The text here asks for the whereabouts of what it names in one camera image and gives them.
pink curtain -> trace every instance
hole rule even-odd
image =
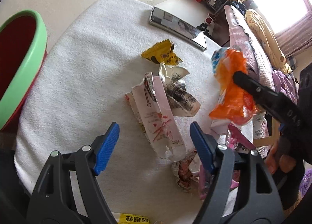
[[[297,55],[312,46],[312,12],[281,33],[275,34],[285,57]]]

metal screw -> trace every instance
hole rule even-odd
[[[84,146],[82,147],[82,150],[83,150],[84,152],[88,152],[88,151],[91,150],[91,146],[89,146],[89,145],[84,145]]]
[[[219,144],[218,145],[218,148],[221,150],[221,151],[224,151],[227,149],[227,146],[225,144]]]
[[[58,156],[58,151],[57,151],[57,150],[53,151],[53,152],[51,153],[51,156],[52,156],[52,157]]]
[[[256,149],[252,149],[250,150],[251,155],[253,156],[257,156],[258,155],[258,151]]]

white fleece fabric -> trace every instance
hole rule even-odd
[[[53,150],[75,152],[115,121],[120,137],[106,170],[97,177],[111,211],[144,215],[152,223],[192,223],[202,202],[197,193],[184,193],[177,186],[171,162],[156,156],[124,94],[146,72],[158,74],[159,65],[141,53],[156,42],[173,41],[184,60],[181,66],[191,72],[185,77],[188,92],[202,105],[194,117],[175,117],[189,149],[192,121],[210,133],[208,114],[219,97],[211,56],[220,47],[206,39],[207,51],[202,52],[151,26],[151,9],[136,0],[98,0],[53,47],[25,102],[17,135],[15,166],[29,192]],[[251,127],[246,126],[248,139]],[[85,214],[74,174],[72,178],[77,208]]]

yellow blanket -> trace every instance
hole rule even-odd
[[[272,66],[279,69],[284,74],[290,73],[292,71],[291,67],[286,62],[286,58],[280,50],[274,34],[268,28],[261,16],[255,10],[249,9],[246,12],[246,22],[261,43]]]

human hand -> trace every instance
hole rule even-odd
[[[280,169],[284,173],[290,172],[296,166],[296,160],[288,155],[282,155],[279,159],[279,162],[277,163],[274,158],[277,149],[278,149],[278,141],[276,141],[271,147],[271,150],[266,159],[264,160],[264,163],[268,167],[271,174],[274,174],[278,169],[278,167],[280,167]]]

